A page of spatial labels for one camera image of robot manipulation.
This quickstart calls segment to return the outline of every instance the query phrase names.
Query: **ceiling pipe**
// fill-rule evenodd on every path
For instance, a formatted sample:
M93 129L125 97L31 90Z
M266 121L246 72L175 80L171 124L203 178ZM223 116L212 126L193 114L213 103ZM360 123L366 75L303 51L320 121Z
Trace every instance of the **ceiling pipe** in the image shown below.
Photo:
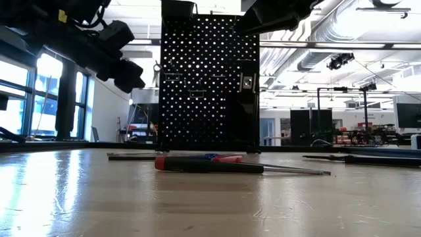
M341 42L356 40L370 28L371 21L364 20L363 15L358 14L355 10L364 1L369 0L345 0L341 2L332 14L318 26L316 31L308 38L308 41ZM277 81L282 83L283 78L291 78L291 76L285 75L291 67L291 70L309 71L331 54L298 49L275 73Z

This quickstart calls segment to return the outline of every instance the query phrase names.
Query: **ceiling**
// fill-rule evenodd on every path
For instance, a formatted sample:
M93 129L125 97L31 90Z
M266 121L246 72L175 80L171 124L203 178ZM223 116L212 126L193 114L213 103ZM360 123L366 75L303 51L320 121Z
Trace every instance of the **ceiling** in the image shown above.
M195 0L200 14L214 13L243 14L245 4L250 5L255 0ZM396 7L410 8L408 16L404 19L403 12L358 11L357 7L373 7L369 0L325 0L315 7L315 10L302 21L294 32L277 31L261 34L262 40L273 41L354 41L354 42L419 42L421 40L421 3L419 0L403 0ZM121 20L126 22L134 33L136 39L161 38L161 1L159 0L112 0L105 12L105 21ZM318 32L335 33L342 38L320 38ZM153 60L159 61L159 50L151 50L144 46L127 46L124 50L154 51ZM318 61L314 68L307 72L297 70L297 63L314 50L305 49L260 49L260 84L273 78L273 84L266 89L290 89L298 85L302 90L316 90L318 87L348 86L357 88L360 85L377 81L379 90L401 91L402 86L398 79L402 71L421 64L419 51L343 51L354 53L355 61L343 66L339 70L330 71L326 64L334 53L324 52L324 59ZM365 66L381 78L373 75ZM291 106L294 104L306 105L314 97L312 93L299 94L301 97L290 97L286 92L262 93L262 104L267 106ZM337 101L343 103L350 99L359 99L350 96ZM331 103L326 98L323 103Z

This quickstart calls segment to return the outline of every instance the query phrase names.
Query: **wooden table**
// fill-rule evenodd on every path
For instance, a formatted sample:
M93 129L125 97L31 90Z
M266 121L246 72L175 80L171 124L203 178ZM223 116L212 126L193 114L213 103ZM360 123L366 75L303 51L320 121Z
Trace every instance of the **wooden table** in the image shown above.
M333 174L184 174L117 151L0 155L0 236L421 236L417 169L264 153Z

